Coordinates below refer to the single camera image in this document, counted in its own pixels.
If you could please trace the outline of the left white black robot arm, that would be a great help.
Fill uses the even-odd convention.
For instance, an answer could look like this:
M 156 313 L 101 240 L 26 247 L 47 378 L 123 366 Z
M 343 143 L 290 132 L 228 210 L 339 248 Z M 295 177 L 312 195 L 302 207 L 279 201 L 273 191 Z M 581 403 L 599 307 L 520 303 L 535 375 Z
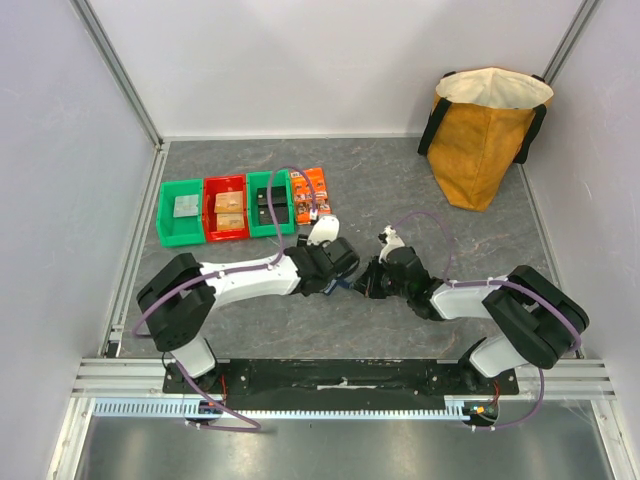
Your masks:
M 174 257 L 137 294 L 142 323 L 162 353 L 185 372 L 196 391 L 210 392 L 220 369 L 201 328 L 210 312 L 263 296 L 309 296 L 325 292 L 359 266 L 359 255 L 343 237 L 318 245 L 299 243 L 270 257 L 232 264 L 199 262 L 191 253 Z

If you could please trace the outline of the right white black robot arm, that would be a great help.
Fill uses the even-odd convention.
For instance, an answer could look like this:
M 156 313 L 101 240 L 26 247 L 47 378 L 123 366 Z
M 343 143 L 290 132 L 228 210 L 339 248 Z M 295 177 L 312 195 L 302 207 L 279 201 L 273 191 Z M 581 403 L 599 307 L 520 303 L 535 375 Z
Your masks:
M 429 274 L 411 247 L 372 258 L 353 289 L 370 299 L 400 297 L 426 320 L 494 321 L 499 334 L 473 346 L 457 371 L 460 386 L 473 394 L 506 370 L 526 364 L 551 369 L 580 348 L 590 324 L 582 307 L 528 265 L 485 280 L 442 280 Z

